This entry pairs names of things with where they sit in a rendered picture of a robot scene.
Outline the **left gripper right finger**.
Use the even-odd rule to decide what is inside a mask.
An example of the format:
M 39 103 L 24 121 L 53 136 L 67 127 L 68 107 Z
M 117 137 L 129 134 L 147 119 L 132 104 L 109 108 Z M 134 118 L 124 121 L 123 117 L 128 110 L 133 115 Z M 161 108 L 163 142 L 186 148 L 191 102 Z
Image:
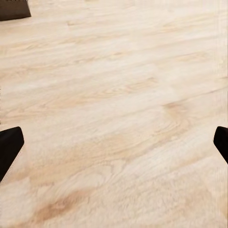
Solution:
M 228 128 L 218 126 L 214 136 L 214 144 L 228 163 Z

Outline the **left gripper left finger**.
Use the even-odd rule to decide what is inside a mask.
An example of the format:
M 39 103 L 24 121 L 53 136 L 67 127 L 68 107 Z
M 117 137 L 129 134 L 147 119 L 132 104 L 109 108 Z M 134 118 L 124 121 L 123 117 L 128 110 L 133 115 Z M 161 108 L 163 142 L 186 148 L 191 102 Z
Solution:
M 0 183 L 24 145 L 21 127 L 0 132 Z

